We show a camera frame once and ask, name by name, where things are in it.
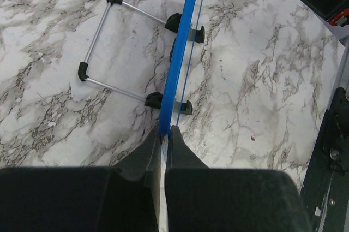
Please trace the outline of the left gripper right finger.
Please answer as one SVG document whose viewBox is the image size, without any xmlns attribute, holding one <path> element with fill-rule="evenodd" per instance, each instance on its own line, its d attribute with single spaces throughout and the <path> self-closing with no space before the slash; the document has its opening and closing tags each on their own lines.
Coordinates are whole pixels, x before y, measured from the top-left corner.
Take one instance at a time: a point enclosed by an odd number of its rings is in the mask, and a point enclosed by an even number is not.
<svg viewBox="0 0 349 232">
<path fill-rule="evenodd" d="M 288 174 L 266 169 L 207 167 L 170 130 L 165 171 L 169 231 L 310 231 Z"/>
</svg>

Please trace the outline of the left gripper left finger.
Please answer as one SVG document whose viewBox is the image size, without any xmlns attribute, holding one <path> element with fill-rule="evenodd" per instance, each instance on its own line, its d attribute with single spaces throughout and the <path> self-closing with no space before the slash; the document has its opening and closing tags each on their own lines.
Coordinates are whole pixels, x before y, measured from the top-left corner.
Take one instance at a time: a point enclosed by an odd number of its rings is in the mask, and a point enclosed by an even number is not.
<svg viewBox="0 0 349 232">
<path fill-rule="evenodd" d="M 158 231 L 160 137 L 113 166 L 1 170 L 1 231 Z"/>
</svg>

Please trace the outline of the blue framed whiteboard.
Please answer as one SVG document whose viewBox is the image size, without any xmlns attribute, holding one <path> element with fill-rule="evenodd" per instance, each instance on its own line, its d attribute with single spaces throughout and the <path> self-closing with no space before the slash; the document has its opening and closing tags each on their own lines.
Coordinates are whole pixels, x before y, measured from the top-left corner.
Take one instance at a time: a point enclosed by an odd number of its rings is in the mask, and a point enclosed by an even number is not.
<svg viewBox="0 0 349 232">
<path fill-rule="evenodd" d="M 179 87 L 178 83 L 181 77 L 188 78 L 190 70 L 190 61 L 185 61 L 184 57 L 192 56 L 195 44 L 203 44 L 206 38 L 204 26 L 199 25 L 203 0 L 185 0 L 181 13 L 172 14 L 167 20 L 162 20 L 125 0 L 106 0 L 107 5 L 101 17 L 95 35 L 89 46 L 85 59 L 80 62 L 77 76 L 82 82 L 90 82 L 95 85 L 116 91 L 130 98 L 143 101 L 144 105 L 150 108 L 158 109 L 159 128 L 158 133 L 161 139 L 170 136 L 172 116 L 192 115 L 192 103 L 184 99 L 185 86 Z M 98 80 L 92 79 L 87 75 L 88 61 L 92 56 L 97 40 L 107 19 L 112 6 L 123 5 L 134 11 L 137 11 L 164 25 L 165 29 L 176 34 L 170 52 L 170 66 L 167 72 L 165 87 L 163 92 L 154 92 L 146 97 L 122 90 L 120 88 L 108 85 Z"/>
</svg>

